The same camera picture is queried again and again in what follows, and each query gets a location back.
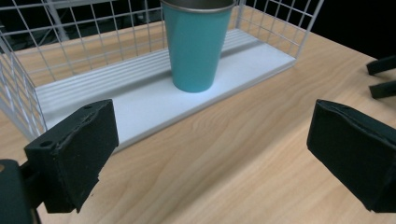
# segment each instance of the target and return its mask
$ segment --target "dish rack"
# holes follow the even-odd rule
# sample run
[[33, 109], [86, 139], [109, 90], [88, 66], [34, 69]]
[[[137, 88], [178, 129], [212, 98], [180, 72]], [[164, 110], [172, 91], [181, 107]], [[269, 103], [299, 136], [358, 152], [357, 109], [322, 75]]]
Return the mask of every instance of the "dish rack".
[[[159, 0], [7, 1], [0, 14], [21, 27], [0, 17], [4, 113], [33, 140], [78, 108], [111, 98], [117, 150], [293, 66], [323, 4], [236, 1], [213, 86], [187, 93], [172, 83]], [[43, 21], [32, 22], [31, 12]]]

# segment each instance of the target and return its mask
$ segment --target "cup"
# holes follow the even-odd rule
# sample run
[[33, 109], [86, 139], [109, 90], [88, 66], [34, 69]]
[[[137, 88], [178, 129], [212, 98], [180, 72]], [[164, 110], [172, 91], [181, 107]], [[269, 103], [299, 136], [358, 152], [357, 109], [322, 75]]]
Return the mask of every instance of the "cup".
[[182, 91], [209, 89], [215, 79], [234, 0], [161, 0], [172, 79]]

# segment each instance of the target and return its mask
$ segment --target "wire mesh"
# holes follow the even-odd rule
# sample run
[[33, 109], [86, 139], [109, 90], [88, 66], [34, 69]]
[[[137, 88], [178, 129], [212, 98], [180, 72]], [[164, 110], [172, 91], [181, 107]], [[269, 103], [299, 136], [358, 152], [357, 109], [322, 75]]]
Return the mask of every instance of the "wire mesh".
[[[238, 0], [240, 29], [297, 58], [323, 0]], [[166, 49], [160, 0], [0, 1], [1, 107], [45, 130], [35, 87]]]

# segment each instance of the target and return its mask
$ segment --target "ribbed white surface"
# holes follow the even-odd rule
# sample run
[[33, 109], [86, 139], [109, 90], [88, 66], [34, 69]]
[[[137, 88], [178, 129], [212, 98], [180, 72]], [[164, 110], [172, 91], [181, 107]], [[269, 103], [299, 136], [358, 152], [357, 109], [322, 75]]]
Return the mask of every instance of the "ribbed white surface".
[[177, 89], [167, 50], [161, 50], [37, 88], [48, 127], [78, 108], [114, 101], [118, 149], [291, 67], [295, 59], [239, 30], [227, 34], [213, 86]]

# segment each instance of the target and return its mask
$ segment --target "light wood tabletop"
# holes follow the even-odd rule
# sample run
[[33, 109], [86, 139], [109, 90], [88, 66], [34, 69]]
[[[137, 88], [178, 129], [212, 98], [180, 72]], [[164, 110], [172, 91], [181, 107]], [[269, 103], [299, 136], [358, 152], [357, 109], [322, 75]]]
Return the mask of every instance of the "light wood tabletop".
[[[311, 34], [291, 69], [116, 153], [79, 214], [43, 223], [396, 223], [376, 214], [307, 149], [317, 99], [396, 128], [396, 100], [368, 86], [373, 58]], [[24, 162], [28, 142], [1, 114], [0, 158]]]

